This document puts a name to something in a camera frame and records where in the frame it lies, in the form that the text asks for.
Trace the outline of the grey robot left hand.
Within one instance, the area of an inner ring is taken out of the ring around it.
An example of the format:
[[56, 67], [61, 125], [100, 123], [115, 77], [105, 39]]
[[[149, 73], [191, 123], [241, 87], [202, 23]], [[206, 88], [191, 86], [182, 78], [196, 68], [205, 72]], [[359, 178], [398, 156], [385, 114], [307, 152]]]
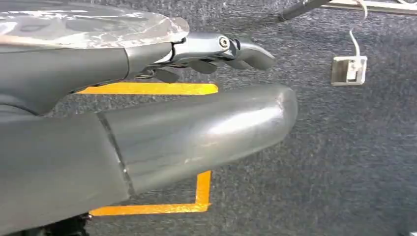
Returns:
[[133, 77], [266, 70], [265, 49], [182, 18], [69, 0], [0, 3], [0, 233], [85, 215], [280, 142], [296, 122], [282, 84], [62, 118], [70, 93]]

